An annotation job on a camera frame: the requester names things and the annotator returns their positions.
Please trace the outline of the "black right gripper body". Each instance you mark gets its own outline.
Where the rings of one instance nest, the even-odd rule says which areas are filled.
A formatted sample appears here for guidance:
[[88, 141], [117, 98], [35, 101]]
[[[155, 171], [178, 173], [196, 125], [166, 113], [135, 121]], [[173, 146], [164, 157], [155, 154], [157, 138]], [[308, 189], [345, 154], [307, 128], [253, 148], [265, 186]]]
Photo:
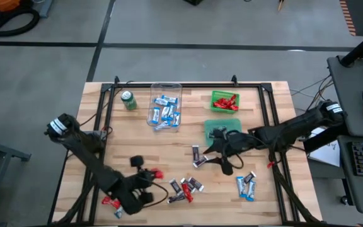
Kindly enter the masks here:
[[217, 139], [218, 153], [223, 156], [240, 154], [257, 146], [257, 140], [248, 133], [229, 131]]

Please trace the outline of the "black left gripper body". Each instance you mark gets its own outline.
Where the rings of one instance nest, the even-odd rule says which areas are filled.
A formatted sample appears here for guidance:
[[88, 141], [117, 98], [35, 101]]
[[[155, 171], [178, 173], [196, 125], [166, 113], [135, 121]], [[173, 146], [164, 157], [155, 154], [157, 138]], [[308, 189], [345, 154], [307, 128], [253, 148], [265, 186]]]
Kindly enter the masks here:
[[139, 172], [124, 179], [126, 193], [121, 197], [121, 205], [127, 214], [140, 212], [145, 205], [152, 203], [154, 200], [153, 193], [146, 190], [153, 183], [145, 180], [145, 176], [153, 177], [153, 175], [145, 175], [143, 172]]

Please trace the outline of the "teal plastic container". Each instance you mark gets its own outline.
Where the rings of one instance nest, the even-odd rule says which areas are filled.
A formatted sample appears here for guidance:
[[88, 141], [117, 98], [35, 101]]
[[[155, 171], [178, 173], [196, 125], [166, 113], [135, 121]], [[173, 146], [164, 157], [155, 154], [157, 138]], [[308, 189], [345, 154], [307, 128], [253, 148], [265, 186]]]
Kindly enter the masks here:
[[204, 122], [204, 135], [205, 135], [205, 143], [207, 146], [210, 146], [213, 143], [213, 138], [209, 136], [213, 129], [218, 127], [224, 127], [227, 131], [231, 130], [242, 130], [241, 121], [239, 119], [214, 119], [214, 120], [206, 120]]

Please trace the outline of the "small green mesh basket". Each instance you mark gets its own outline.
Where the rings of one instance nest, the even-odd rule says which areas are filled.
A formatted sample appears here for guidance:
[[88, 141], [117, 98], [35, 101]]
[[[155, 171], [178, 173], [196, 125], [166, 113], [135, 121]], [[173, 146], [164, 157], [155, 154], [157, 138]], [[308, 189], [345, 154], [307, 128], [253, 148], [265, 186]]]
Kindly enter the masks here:
[[236, 113], [237, 111], [232, 111], [232, 110], [228, 110], [228, 109], [221, 109], [221, 108], [214, 108], [213, 107], [213, 103], [216, 100], [218, 100], [220, 98], [227, 98], [229, 100], [234, 94], [237, 95], [235, 105], [236, 106], [239, 106], [239, 94], [237, 94], [237, 93], [231, 93], [231, 92], [226, 92], [226, 91], [213, 91], [212, 92], [212, 96], [211, 96], [211, 100], [210, 100], [210, 109], [212, 111], [215, 111], [215, 112], [224, 112], [224, 113], [227, 113], [227, 114]]

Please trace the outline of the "green Sprite can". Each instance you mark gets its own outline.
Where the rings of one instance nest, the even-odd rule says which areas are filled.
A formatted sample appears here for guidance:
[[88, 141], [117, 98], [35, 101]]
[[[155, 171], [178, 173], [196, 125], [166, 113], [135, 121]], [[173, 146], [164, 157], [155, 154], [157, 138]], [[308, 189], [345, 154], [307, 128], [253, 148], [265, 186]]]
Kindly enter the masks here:
[[137, 102], [136, 99], [134, 97], [133, 92], [131, 91], [124, 91], [121, 94], [121, 100], [123, 101], [125, 107], [127, 110], [134, 110], [137, 108]]

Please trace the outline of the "clear plastic bin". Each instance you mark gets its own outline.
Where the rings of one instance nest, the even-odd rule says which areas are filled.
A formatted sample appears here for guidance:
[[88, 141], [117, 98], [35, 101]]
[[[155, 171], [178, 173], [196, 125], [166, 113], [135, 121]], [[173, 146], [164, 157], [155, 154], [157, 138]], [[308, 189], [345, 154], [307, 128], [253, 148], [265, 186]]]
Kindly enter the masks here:
[[[167, 107], [169, 107], [170, 105], [176, 105], [177, 106], [177, 110], [175, 112], [180, 112], [181, 113], [181, 116], [180, 116], [180, 125], [181, 125], [181, 120], [182, 120], [182, 91], [183, 91], [182, 85], [179, 84], [179, 83], [153, 83], [151, 85], [151, 88], [150, 88], [150, 99], [149, 99], [149, 108], [148, 108], [148, 114], [147, 114], [147, 124], [153, 128], [154, 126], [162, 123], [163, 120], [161, 120], [161, 112], [162, 112], [164, 106], [155, 104], [154, 99], [155, 98], [161, 98], [162, 95], [166, 95], [166, 96], [178, 98], [178, 103], [177, 104], [169, 103], [169, 105]], [[159, 107], [161, 109], [158, 124], [153, 124], [151, 122], [152, 117], [153, 117], [153, 108], [154, 107]], [[171, 128], [163, 129], [163, 130], [160, 130], [160, 131], [155, 131], [153, 129], [153, 131], [154, 132], [178, 132], [178, 129], [179, 129], [180, 125], [178, 127], [173, 127], [172, 126], [173, 120], [167, 120], [167, 121], [171, 122]]]

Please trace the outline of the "white paper sheet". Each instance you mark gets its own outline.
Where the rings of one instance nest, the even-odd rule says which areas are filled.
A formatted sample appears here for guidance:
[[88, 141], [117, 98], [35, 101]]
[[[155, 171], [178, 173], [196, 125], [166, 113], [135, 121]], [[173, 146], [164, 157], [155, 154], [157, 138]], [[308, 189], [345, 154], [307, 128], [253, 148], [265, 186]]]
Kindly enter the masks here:
[[314, 151], [311, 151], [309, 157], [315, 161], [340, 167], [340, 147], [338, 145], [338, 141], [332, 141], [318, 149], [315, 149]]

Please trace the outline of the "orange shop vacuum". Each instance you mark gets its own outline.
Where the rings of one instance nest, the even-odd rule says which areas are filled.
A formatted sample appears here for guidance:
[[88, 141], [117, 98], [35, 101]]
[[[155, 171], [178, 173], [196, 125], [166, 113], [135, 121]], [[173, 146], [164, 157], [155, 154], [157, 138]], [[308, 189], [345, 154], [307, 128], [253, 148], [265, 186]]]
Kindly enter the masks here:
[[32, 9], [32, 0], [0, 0], [0, 18], [19, 9]]

